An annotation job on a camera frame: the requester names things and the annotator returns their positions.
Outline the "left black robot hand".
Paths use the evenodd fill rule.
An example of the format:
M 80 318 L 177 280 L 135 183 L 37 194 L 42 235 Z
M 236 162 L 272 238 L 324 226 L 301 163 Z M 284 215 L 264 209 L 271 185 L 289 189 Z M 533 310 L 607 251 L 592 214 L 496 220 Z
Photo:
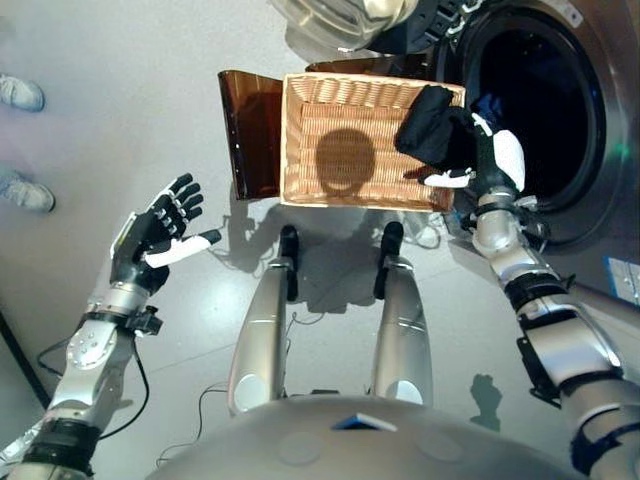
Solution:
M 153 295 L 166 283 L 171 264 L 219 242 L 217 229 L 186 233 L 202 215 L 203 201 L 200 184 L 185 173 L 161 189 L 146 210 L 132 213 L 110 248 L 109 283 L 133 285 Z

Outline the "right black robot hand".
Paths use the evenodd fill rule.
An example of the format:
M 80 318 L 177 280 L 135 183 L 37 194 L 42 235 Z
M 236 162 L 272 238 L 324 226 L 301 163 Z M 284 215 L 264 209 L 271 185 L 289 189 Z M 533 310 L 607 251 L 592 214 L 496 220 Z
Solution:
M 526 183 L 524 151 L 517 137 L 506 129 L 494 131 L 490 123 L 477 113 L 471 113 L 473 138 L 476 145 L 474 166 L 449 169 L 429 174 L 419 180 L 430 187 L 470 188 L 484 195 L 495 188 L 521 193 Z

